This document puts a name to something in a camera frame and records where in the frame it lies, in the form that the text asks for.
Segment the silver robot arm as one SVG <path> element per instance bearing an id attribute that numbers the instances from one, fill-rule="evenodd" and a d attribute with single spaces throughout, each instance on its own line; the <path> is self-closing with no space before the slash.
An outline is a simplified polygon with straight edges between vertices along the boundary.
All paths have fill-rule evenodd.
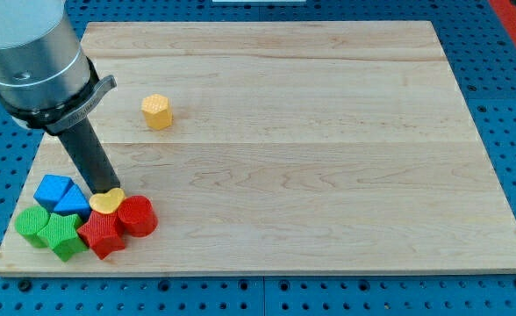
<path id="1" fill-rule="evenodd" d="M 64 0 L 0 0 L 0 102 L 12 117 L 57 135 L 115 86 L 82 50 Z"/>

